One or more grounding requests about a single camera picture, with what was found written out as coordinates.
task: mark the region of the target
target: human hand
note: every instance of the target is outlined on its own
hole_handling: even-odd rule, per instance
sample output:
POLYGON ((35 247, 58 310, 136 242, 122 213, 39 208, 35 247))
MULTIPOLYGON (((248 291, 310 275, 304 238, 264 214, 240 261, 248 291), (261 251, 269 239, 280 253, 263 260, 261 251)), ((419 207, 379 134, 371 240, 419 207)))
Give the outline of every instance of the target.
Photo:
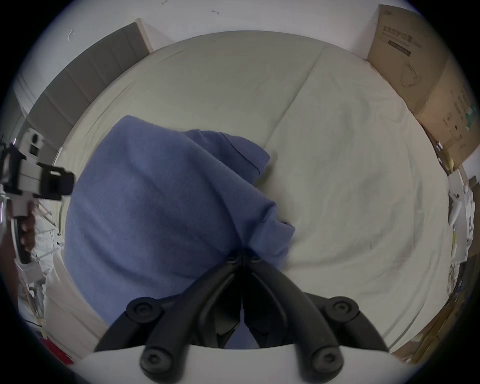
MULTIPOLYGON (((35 205, 33 202, 28 203, 28 218, 22 223, 22 230, 24 231, 20 238, 20 243, 25 247, 27 251, 31 251, 35 247, 35 216, 32 212, 35 205)), ((9 200, 7 202, 7 233, 2 241, 4 246, 11 246, 13 248, 12 230, 10 228, 10 222, 12 219, 12 204, 9 200)))
MULTIPOLYGON (((0 276, 3 279, 8 293, 12 299, 12 303, 17 308, 18 294, 18 272, 15 265, 15 248, 13 247, 12 230, 10 220, 12 218, 12 204, 7 202, 7 223, 6 233, 0 241, 0 276)), ((35 246, 35 217, 32 214, 34 204, 28 203, 28 218, 22 223, 24 234, 20 238, 20 242, 27 251, 31 251, 35 246)))

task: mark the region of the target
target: black handle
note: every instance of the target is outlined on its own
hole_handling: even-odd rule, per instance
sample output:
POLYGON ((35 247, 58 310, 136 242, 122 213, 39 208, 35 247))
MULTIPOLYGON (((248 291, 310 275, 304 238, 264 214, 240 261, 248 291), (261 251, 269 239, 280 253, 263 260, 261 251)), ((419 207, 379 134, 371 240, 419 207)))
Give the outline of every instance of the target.
POLYGON ((22 264, 28 264, 32 261, 30 252, 25 249, 21 243, 21 238, 25 231, 22 229, 22 224, 27 220, 28 216, 15 216, 12 218, 12 241, 15 253, 22 264))

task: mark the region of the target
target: blue towel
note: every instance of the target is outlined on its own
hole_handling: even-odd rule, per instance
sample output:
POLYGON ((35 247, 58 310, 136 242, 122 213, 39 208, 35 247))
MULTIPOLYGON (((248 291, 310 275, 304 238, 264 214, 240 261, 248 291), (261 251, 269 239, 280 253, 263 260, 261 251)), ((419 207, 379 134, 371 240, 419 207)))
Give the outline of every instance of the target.
POLYGON ((268 160, 241 137, 121 119, 80 175, 66 220, 65 265, 85 300, 110 325, 131 300, 182 293, 234 250, 280 268, 295 229, 252 186, 268 160))

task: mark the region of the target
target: white bed sheet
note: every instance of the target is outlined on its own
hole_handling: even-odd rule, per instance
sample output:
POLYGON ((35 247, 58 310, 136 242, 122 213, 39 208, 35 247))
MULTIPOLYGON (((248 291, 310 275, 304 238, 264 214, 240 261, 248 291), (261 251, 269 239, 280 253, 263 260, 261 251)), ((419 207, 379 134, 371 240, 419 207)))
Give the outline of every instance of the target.
MULTIPOLYGON (((366 61, 281 33, 185 40, 111 84, 56 164, 79 176, 127 114, 265 148, 271 162, 258 187, 296 228, 284 272, 306 292, 356 300, 392 351, 446 302, 447 176, 403 100, 366 61)), ((68 199, 52 205, 61 234, 67 210, 68 199)))

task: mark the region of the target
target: black plastic mount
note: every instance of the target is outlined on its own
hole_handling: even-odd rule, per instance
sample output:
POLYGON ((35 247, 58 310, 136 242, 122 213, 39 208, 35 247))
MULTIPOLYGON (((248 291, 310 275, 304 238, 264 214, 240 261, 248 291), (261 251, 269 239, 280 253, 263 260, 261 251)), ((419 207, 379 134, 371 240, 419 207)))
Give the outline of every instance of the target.
POLYGON ((15 195, 22 195, 23 192, 18 189, 18 178, 20 176, 20 164, 26 160, 13 144, 3 149, 0 156, 0 183, 3 184, 3 191, 15 195))
POLYGON ((75 176, 60 167, 37 163, 42 167, 40 189, 35 195, 37 199, 61 200, 62 196, 72 194, 75 176))
MULTIPOLYGON (((22 195, 23 191, 18 188, 20 167, 26 156, 17 147, 11 144, 0 155, 0 183, 6 193, 22 195)), ((75 176, 60 167, 37 163, 42 168, 40 185, 35 198, 46 200, 61 200, 62 196, 72 194, 75 184, 75 176)))
POLYGON ((240 324, 260 348, 296 344, 300 374, 325 383, 342 369, 339 345, 388 351, 352 299, 303 293, 250 251, 238 251, 210 269, 181 295, 138 298, 112 324, 95 352, 145 345, 140 366, 157 383, 174 383, 190 344, 223 348, 240 324))

